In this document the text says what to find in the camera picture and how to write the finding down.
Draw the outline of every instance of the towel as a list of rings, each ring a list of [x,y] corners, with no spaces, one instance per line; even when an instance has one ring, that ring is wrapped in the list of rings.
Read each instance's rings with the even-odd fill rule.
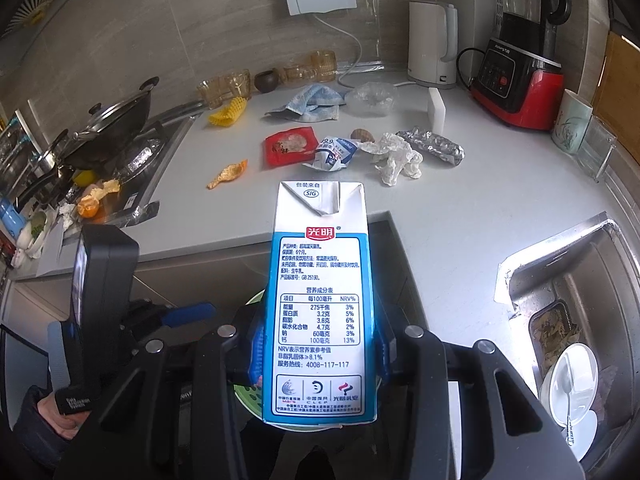
[[[328,86],[314,83],[302,89],[288,104],[267,112],[266,115],[297,121],[317,123],[336,120],[346,92],[337,92]]]
[[[215,126],[231,126],[238,120],[246,108],[244,97],[234,97],[229,104],[209,116],[209,122]]]

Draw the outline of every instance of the foil package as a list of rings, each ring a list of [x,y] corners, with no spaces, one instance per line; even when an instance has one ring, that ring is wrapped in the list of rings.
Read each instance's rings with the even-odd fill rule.
[[[414,148],[431,153],[431,155],[435,155],[454,166],[460,164],[462,159],[465,158],[465,150],[462,149],[462,146],[451,142],[446,137],[421,130],[418,126],[414,126],[409,131],[398,132],[397,135]]]

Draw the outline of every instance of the plastic bag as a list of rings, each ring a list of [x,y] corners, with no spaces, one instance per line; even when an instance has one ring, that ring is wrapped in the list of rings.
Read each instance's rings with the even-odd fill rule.
[[[349,92],[345,101],[349,111],[356,116],[385,116],[393,110],[398,100],[398,89],[390,83],[364,83]]]

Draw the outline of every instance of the white kettle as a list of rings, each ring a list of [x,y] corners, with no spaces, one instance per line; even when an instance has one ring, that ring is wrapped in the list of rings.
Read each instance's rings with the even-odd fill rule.
[[[458,10],[440,2],[409,2],[409,79],[423,86],[453,88],[457,56]]]

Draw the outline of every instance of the wooden cutting board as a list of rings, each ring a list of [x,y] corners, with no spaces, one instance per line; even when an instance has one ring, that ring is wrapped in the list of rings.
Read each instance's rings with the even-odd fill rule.
[[[640,163],[640,49],[613,32],[607,40],[593,113]]]

